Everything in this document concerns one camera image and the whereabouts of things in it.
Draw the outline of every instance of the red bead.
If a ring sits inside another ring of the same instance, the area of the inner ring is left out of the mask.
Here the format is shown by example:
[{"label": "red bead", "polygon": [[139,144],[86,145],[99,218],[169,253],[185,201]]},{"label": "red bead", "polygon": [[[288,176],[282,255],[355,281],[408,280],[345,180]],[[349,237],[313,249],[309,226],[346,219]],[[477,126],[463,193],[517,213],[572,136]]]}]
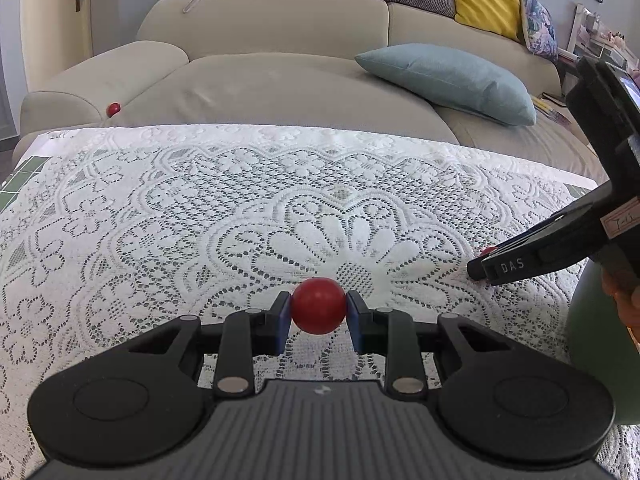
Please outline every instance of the red bead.
[{"label": "red bead", "polygon": [[342,290],[329,278],[310,278],[300,283],[291,298],[291,319],[309,334],[333,332],[347,314],[347,301]]},{"label": "red bead", "polygon": [[111,119],[120,110],[121,108],[119,103],[111,103],[109,106],[107,106],[107,117]]},{"label": "red bead", "polygon": [[485,256],[486,254],[493,253],[496,249],[497,247],[494,247],[494,246],[490,246],[485,249],[482,249],[480,256]]}]

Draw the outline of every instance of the lace pattern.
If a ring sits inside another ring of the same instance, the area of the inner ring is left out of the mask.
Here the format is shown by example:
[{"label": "lace pattern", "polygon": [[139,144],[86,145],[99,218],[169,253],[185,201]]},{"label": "lace pattern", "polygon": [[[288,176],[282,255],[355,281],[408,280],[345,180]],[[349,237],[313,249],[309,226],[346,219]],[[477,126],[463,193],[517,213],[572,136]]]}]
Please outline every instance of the lace pattern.
[{"label": "lace pattern", "polygon": [[[491,287],[466,261],[571,202],[561,172],[420,139],[280,126],[155,126],[49,134],[54,156],[0,215],[0,478],[43,458],[26,421],[47,376],[180,314],[268,308],[308,276],[432,321],[456,312],[566,360],[582,264]],[[425,357],[431,385],[437,375]],[[200,378],[212,378],[208,358]],[[265,378],[381,378],[346,325],[294,326]],[[637,428],[598,459],[638,478]]]}]

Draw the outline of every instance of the sofa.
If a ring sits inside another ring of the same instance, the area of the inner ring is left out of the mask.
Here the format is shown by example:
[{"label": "sofa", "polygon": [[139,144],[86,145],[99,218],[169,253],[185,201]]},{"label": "sofa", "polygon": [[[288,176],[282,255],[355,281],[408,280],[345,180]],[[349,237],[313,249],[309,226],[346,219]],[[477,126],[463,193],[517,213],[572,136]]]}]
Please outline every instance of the sofa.
[{"label": "sofa", "polygon": [[[403,43],[465,50],[560,94],[556,67],[520,44],[382,0],[161,0],[135,42],[30,92],[17,156],[39,133],[77,126],[242,123],[324,126],[462,144],[607,179],[578,127],[538,114],[501,126],[432,105],[365,72],[354,56]],[[108,105],[122,110],[108,118]]]}]

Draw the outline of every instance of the metal screw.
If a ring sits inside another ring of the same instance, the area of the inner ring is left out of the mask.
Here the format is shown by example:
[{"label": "metal screw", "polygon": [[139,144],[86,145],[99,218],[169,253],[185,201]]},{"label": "metal screw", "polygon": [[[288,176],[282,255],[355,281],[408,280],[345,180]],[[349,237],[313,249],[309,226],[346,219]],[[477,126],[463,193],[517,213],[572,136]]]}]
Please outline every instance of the metal screw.
[{"label": "metal screw", "polygon": [[218,381],[218,389],[226,394],[241,394],[249,387],[249,381],[242,377],[225,377]]},{"label": "metal screw", "polygon": [[424,388],[424,383],[415,377],[400,377],[394,381],[392,386],[400,394],[411,395],[419,394]]}]

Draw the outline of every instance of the circular pad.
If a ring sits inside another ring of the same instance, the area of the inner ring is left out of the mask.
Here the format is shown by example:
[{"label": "circular pad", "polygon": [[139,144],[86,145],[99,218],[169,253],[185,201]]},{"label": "circular pad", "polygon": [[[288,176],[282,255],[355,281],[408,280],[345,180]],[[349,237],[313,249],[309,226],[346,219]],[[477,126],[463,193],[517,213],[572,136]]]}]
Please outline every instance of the circular pad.
[{"label": "circular pad", "polygon": [[142,384],[128,379],[100,379],[81,386],[74,405],[95,420],[120,420],[143,410],[148,400],[149,393]]},{"label": "circular pad", "polygon": [[98,468],[166,453],[193,433],[203,413],[202,393],[177,366],[161,354],[126,351],[51,376],[27,408],[47,458]]},{"label": "circular pad", "polygon": [[477,352],[438,396],[448,428],[501,461],[561,466],[592,458],[613,401],[591,376],[535,352]]}]

